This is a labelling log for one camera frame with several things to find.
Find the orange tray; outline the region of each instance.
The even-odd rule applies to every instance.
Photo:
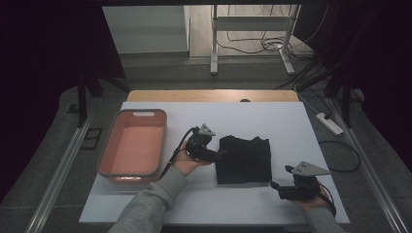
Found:
[[[157,181],[163,155],[167,115],[163,110],[118,112],[98,173],[114,183]]]

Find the forearm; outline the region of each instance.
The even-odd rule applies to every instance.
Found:
[[[160,181],[133,197],[109,232],[160,232],[164,212],[172,208],[187,183],[186,177],[171,167]]]
[[[309,221],[313,232],[316,233],[345,233],[337,224],[330,210],[326,208],[314,208],[305,212],[305,217]]]

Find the power strip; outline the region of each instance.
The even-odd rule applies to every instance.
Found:
[[[339,136],[343,133],[343,130],[333,122],[333,120],[325,119],[325,114],[320,113],[316,115],[316,118],[324,125],[326,128],[328,128],[335,136]]]

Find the white wall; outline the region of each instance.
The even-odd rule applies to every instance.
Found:
[[[188,51],[184,6],[104,7],[118,53]]]

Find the black cloth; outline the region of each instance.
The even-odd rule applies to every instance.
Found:
[[[220,139],[222,159],[216,162],[218,184],[267,183],[272,180],[269,140]]]

